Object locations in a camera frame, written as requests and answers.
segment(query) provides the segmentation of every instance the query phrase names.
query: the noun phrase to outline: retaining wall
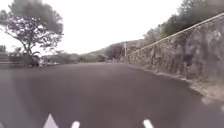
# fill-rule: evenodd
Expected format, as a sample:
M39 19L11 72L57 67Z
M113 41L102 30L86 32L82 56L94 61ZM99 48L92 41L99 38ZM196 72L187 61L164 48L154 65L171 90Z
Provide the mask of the retaining wall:
M126 63L186 77L224 78L224 14L139 49Z

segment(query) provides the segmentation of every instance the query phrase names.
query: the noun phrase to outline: white sky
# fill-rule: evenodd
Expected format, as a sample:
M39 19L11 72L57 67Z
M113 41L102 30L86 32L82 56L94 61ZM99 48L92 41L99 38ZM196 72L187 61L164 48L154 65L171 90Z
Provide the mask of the white sky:
M43 0L63 17L63 41L58 49L87 53L110 44L143 38L150 28L176 13L182 0ZM0 9L11 0L1 0ZM0 44L20 45L0 33Z

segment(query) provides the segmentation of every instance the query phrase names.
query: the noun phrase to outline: road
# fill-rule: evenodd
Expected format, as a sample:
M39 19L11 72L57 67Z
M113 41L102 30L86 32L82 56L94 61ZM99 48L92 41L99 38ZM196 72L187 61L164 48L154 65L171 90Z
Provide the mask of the road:
M42 128L224 128L221 103L206 105L187 82L123 64L0 70L0 122Z

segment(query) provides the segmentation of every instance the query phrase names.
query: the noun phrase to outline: utility pole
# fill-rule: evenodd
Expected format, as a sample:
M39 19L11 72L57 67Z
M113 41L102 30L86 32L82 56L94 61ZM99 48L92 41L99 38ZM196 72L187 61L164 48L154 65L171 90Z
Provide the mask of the utility pole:
M124 56L127 56L127 44L124 42Z

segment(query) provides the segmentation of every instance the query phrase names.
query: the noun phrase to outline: tree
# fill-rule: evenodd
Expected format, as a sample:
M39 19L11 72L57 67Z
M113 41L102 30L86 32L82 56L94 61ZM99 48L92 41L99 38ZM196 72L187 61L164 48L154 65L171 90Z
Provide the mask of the tree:
M51 6L14 0L9 8L9 12L0 12L0 29L20 41L28 58L39 53L34 47L52 49L61 41L62 17Z
M60 64L68 64L71 62L71 55L65 51L56 51L54 55L48 56L48 61L57 62Z
M165 23L163 33L172 35L222 12L223 0L183 0L178 14L171 16Z
M107 55L108 59L120 59L121 56L124 56L125 49L121 43L113 44L107 48L105 54Z

